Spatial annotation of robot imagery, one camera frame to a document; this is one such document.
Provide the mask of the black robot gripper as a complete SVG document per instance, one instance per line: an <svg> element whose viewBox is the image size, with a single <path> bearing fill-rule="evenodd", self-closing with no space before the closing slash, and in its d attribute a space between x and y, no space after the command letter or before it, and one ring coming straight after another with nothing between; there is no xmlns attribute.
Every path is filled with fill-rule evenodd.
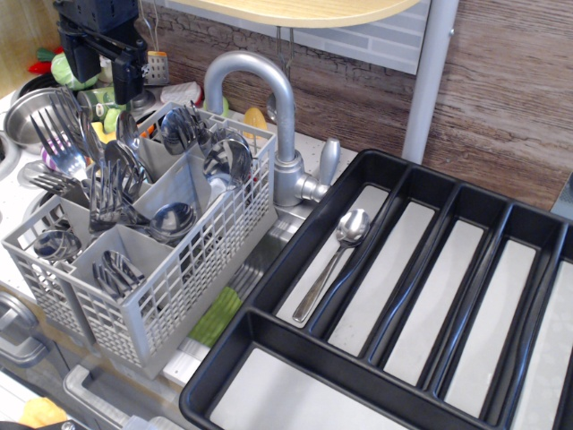
<svg viewBox="0 0 573 430"><path fill-rule="evenodd" d="M135 29L137 1L55 1L62 47L73 76L86 82L101 72L99 55L112 62L115 101L143 92L147 43Z"/></svg>

